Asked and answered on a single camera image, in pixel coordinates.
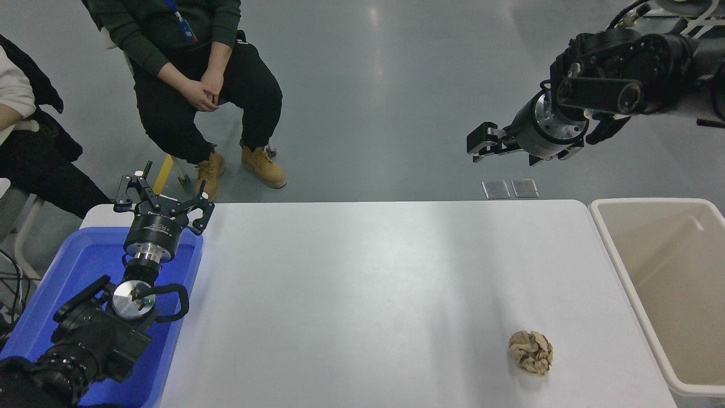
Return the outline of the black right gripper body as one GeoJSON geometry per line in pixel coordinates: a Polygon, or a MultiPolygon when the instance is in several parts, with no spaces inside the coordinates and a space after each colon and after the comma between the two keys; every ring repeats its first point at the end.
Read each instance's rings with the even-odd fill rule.
{"type": "Polygon", "coordinates": [[[534,96],[507,128],[513,142],[541,159],[553,158],[573,144],[573,121],[556,111],[549,96],[534,96]]]}

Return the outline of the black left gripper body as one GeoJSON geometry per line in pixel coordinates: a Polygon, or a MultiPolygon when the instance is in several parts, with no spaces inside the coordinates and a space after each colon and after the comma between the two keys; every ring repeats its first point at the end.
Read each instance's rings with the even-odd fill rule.
{"type": "Polygon", "coordinates": [[[188,225],[189,217],[183,212],[169,216],[168,211],[155,210],[149,204],[134,206],[134,221],[125,238],[125,253],[142,252],[144,245],[154,245],[163,249],[163,253],[175,253],[183,229],[188,225]]]}

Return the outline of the seated person's right hand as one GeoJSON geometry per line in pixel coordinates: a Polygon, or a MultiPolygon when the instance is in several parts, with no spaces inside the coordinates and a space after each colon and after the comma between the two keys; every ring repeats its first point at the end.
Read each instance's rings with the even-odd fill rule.
{"type": "Polygon", "coordinates": [[[212,113],[218,109],[218,104],[215,103],[216,96],[213,95],[212,88],[201,81],[185,80],[180,85],[179,93],[197,111],[212,113]]]}

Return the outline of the seated person's left hand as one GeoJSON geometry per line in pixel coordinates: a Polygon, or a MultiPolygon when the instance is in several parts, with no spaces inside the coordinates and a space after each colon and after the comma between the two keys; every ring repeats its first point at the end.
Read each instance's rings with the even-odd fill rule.
{"type": "Polygon", "coordinates": [[[218,106],[220,93],[224,83],[224,73],[217,68],[208,68],[202,75],[201,83],[206,99],[214,106],[218,106]]]}

